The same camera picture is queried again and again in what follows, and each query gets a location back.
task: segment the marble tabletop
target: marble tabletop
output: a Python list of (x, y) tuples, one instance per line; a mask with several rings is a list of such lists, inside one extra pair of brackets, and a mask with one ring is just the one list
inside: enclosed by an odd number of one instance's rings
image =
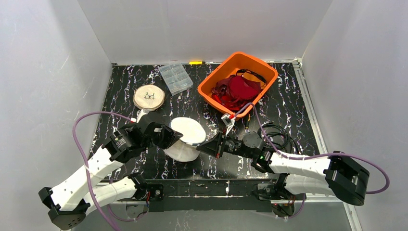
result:
[[(256, 105), (262, 123), (273, 121), (286, 128), (297, 142), (302, 153), (319, 154), (318, 146), (307, 115), (292, 63), (270, 64), (278, 71), (278, 79)], [(199, 95), (197, 86), (218, 64), (184, 65), (193, 81), (193, 87), (171, 96), (166, 84), (159, 75), (157, 65), (128, 65), (113, 67), (112, 76), (103, 102), (103, 111), (112, 111), (129, 117), (136, 117), (139, 109), (133, 103), (134, 91), (143, 85), (154, 84), (166, 93), (163, 105), (156, 112), (163, 115), (168, 124), (176, 117), (193, 118), (204, 127), (207, 138), (216, 134), (225, 125), (222, 114), (207, 104)], [(91, 154), (125, 120), (109, 115), (101, 115), (93, 139)], [(258, 124), (251, 117), (250, 131), (257, 131)], [(239, 138), (245, 133), (243, 120), (239, 120), (233, 131)], [(224, 154), (215, 159), (201, 153), (192, 162), (182, 163), (165, 155), (159, 148), (151, 148), (114, 171), (107, 178), (115, 180), (130, 173), (139, 172), (145, 179), (269, 179), (271, 176), (251, 167), (251, 160), (235, 155)]]

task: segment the coiled black cable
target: coiled black cable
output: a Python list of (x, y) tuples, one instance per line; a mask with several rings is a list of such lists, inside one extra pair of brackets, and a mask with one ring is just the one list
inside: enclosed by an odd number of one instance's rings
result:
[[(300, 154), (297, 143), (282, 126), (276, 125), (273, 122), (269, 122), (262, 125), (262, 128), (267, 131), (267, 135), (269, 136), (269, 138), (272, 138), (274, 140), (272, 141), (272, 143), (278, 150), (284, 151), (286, 153), (293, 152), (294, 154)], [(263, 137), (261, 129), (258, 129), (257, 134), (260, 137)], [(274, 137), (277, 136), (281, 137), (282, 143), (276, 142), (276, 139), (274, 139)], [(272, 146), (270, 146), (267, 142), (265, 143), (265, 146), (268, 148), (272, 148)]]

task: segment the orange bin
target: orange bin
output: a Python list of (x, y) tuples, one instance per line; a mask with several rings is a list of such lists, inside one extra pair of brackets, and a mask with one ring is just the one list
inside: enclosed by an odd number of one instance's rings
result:
[[(204, 100), (207, 101), (211, 106), (215, 107), (222, 113), (229, 113), (231, 115), (235, 114), (230, 111), (213, 98), (211, 98), (211, 89), (217, 85), (217, 82), (230, 77), (230, 75), (235, 75), (240, 69), (248, 69), (255, 73), (262, 75), (267, 81), (265, 87), (262, 89), (261, 93), (252, 101), (256, 104), (262, 96), (267, 92), (272, 83), (278, 77), (278, 72), (265, 63), (264, 61), (246, 54), (244, 52), (235, 52), (228, 59), (226, 59), (220, 66), (218, 66), (203, 82), (198, 86), (198, 92), (201, 96), (204, 97)], [(264, 84), (255, 76), (245, 73), (244, 77), (246, 79), (257, 81), (261, 83), (261, 86)], [(247, 107), (244, 112), (237, 115), (237, 119), (244, 117), (252, 109), (252, 105)]]

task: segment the metal frame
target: metal frame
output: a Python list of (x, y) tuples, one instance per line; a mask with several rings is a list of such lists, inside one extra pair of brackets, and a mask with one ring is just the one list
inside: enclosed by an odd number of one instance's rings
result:
[[(293, 63), (293, 67), (296, 73), (296, 79), (300, 87), (300, 92), (302, 94), (303, 101), (305, 102), (305, 107), (306, 107), (307, 114), (310, 120), (310, 124), (312, 125), (313, 133), (315, 134), (319, 152), (327, 153), (327, 146), (321, 134), (320, 127), (319, 127), (319, 124), (316, 118), (315, 110), (313, 108), (313, 103), (310, 99), (309, 90), (307, 88), (305, 75), (303, 74), (302, 58), (296, 58), (292, 61), (292, 63)], [(349, 205), (344, 202), (343, 202), (343, 205), (344, 205), (345, 212), (347, 214), (348, 221), (350, 223), (351, 230), (352, 231), (362, 231), (363, 229), (361, 228), (360, 221), (358, 220), (358, 216), (357, 216), (355, 207), (353, 205)]]

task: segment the black strap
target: black strap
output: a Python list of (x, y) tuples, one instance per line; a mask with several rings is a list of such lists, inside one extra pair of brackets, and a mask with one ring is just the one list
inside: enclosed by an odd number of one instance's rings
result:
[(259, 80), (261, 80), (264, 83), (264, 85), (267, 83), (267, 80), (262, 75), (260, 75), (258, 73), (255, 73), (255, 72), (253, 72), (251, 70), (241, 69), (241, 70), (237, 71), (236, 75), (238, 75), (238, 73), (249, 73), (249, 74), (255, 76), (256, 78), (258, 78)]

